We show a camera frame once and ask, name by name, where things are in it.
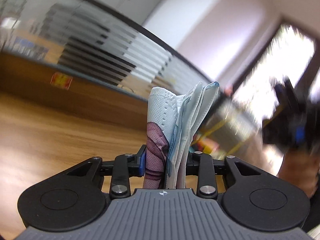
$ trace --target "human hand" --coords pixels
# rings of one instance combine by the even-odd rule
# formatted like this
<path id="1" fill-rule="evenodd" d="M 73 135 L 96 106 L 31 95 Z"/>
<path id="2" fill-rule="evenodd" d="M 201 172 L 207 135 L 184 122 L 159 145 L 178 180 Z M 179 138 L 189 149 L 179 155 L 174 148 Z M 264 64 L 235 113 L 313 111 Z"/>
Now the human hand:
<path id="1" fill-rule="evenodd" d="M 320 156 L 290 150 L 284 156 L 278 177 L 302 189 L 309 198 L 317 190 Z"/>

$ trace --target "colorful object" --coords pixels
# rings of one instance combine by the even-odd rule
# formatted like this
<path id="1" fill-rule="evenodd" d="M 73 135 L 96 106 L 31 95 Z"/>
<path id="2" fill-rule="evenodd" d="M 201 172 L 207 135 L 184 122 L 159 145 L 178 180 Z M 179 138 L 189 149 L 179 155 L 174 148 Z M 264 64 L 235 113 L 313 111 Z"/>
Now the colorful object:
<path id="1" fill-rule="evenodd" d="M 71 76 L 56 72 L 53 74 L 50 84 L 55 87 L 68 90 L 71 85 L 72 79 L 73 77 Z"/>

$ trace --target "gray plastic panel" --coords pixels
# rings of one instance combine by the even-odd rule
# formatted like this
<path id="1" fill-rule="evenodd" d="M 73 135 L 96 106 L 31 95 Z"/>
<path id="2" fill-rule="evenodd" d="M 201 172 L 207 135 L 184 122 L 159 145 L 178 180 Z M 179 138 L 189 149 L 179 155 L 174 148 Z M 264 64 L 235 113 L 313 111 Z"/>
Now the gray plastic panel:
<path id="1" fill-rule="evenodd" d="M 17 240 L 307 240 L 300 228 L 263 233 L 233 222 L 215 200 L 191 189 L 137 189 L 129 198 L 113 200 L 96 221 L 74 231 L 44 232 L 29 227 Z"/>

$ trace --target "pink printed pattern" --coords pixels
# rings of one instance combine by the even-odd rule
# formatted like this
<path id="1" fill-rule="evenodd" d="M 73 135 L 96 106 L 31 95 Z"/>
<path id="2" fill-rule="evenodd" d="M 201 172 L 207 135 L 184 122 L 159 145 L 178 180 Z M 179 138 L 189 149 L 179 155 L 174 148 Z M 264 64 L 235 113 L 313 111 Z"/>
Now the pink printed pattern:
<path id="1" fill-rule="evenodd" d="M 169 151 L 169 142 L 161 128 L 154 122 L 147 123 L 147 158 L 143 188 L 162 189 Z"/>

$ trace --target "window frame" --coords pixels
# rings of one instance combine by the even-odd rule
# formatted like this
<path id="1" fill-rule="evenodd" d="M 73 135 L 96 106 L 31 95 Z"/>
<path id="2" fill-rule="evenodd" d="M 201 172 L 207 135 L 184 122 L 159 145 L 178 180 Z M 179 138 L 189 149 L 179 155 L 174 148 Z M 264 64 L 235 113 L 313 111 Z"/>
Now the window frame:
<path id="1" fill-rule="evenodd" d="M 266 49 L 268 48 L 268 46 L 272 42 L 273 38 L 276 36 L 279 28 L 283 24 L 293 26 L 300 33 L 310 37 L 311 39 L 313 39 L 315 41 L 315 53 L 294 88 L 295 91 L 301 95 L 309 93 L 309 89 L 310 89 L 310 87 L 316 77 L 316 74 L 318 73 L 319 68 L 320 68 L 320 35 L 318 33 L 315 33 L 313 31 L 309 30 L 303 24 L 298 23 L 296 21 L 292 21 L 292 20 L 285 18 L 285 17 L 283 17 L 282 20 L 279 22 L 276 30 L 271 35 L 271 38 L 267 41 L 267 43 L 263 46 L 263 48 L 256 55 L 256 57 L 250 62 L 250 64 L 246 67 L 246 69 L 242 72 L 242 74 L 233 83 L 233 93 L 235 93 L 239 89 L 242 82 L 251 73 L 251 71 L 253 70 L 253 68 L 257 64 L 257 62 L 260 60 L 260 58 L 262 57 L 262 55 L 264 54 L 264 52 L 266 51 Z"/>

